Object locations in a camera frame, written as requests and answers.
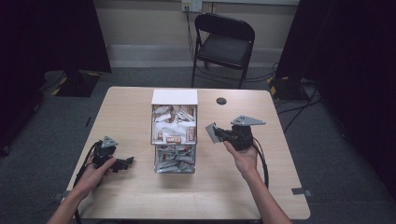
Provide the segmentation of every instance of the wooden tabletop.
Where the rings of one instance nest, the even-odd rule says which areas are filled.
[[[114,157],[134,157],[128,170],[109,173],[78,209],[83,218],[126,219],[260,219],[248,185],[222,143],[213,144],[205,127],[212,122],[231,130],[240,115],[262,119],[252,126],[262,144],[269,171],[269,190],[291,219],[310,211],[289,147],[268,91],[198,89],[198,145],[195,174],[154,173],[155,148],[150,143],[154,89],[112,87],[99,110],[67,189],[71,189],[90,147],[104,136],[117,140]],[[226,105],[216,100],[223,97]],[[258,167],[263,176],[262,164]]]

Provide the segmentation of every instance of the chair backrest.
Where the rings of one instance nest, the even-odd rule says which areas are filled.
[[[204,13],[198,15],[194,23],[198,35],[201,30],[214,35],[225,35],[252,43],[254,42],[254,30],[245,21],[213,13]]]

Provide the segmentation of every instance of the forearm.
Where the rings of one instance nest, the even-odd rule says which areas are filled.
[[[244,178],[250,187],[251,194],[262,216],[263,223],[291,223],[268,188],[265,187],[259,172],[251,172],[249,175],[244,175]]]
[[[47,224],[69,224],[83,198],[81,192],[77,190],[70,191]]]

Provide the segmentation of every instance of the gray carpet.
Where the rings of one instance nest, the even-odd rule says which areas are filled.
[[[250,68],[247,77],[271,72],[272,68]],[[61,74],[47,73],[44,86],[54,83]],[[245,82],[242,88],[268,90],[264,81],[257,80]],[[113,74],[102,75],[90,98],[51,96],[56,86],[45,90],[37,113],[9,145],[10,155],[0,158],[0,223],[46,222],[58,206],[52,196],[67,187],[108,88],[176,88],[189,87],[190,82],[189,67],[113,68]],[[231,88],[199,77],[195,87]],[[306,86],[308,94],[313,89]],[[278,112],[303,105],[275,104]],[[297,112],[279,115],[284,128]],[[348,143],[337,118],[323,102],[303,110],[285,135],[302,185],[313,192],[307,197],[311,218],[295,223],[396,223],[395,202],[370,165]]]

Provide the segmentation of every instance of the electrical outlet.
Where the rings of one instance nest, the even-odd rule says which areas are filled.
[[[181,0],[181,11],[191,11],[192,3],[191,0]]]
[[[202,12],[202,0],[192,0],[191,11]]]

